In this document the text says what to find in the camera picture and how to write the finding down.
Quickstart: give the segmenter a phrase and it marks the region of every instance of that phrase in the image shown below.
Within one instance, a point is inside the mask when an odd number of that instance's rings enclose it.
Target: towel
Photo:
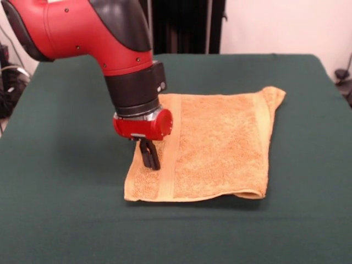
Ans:
[[[237,95],[160,95],[174,118],[172,133],[155,142],[161,169],[143,166],[137,142],[125,179],[125,200],[265,198],[275,113],[285,94],[268,86]]]

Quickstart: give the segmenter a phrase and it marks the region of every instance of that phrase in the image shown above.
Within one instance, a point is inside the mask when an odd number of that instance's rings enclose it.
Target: red robot arm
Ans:
[[[2,0],[2,6],[33,59],[53,62],[89,54],[97,60],[116,111],[113,126],[120,136],[150,141],[171,133],[172,114],[158,99],[166,89],[164,67],[152,60],[138,0]],[[151,146],[150,142],[142,145]]]

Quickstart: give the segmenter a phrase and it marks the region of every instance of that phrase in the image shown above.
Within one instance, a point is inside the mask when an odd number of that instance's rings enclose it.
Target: green table surface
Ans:
[[[0,139],[0,263],[351,263],[352,112],[320,61],[157,59],[168,92],[238,94],[267,85],[287,92],[267,197],[124,201],[134,143],[113,130],[98,64],[42,63]]]

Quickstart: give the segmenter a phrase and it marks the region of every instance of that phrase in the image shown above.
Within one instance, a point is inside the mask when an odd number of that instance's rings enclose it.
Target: towel fold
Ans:
[[[285,92],[160,95],[173,131],[155,142],[161,169],[143,166],[138,142],[125,180],[127,201],[192,202],[221,195],[262,199],[274,118]]]

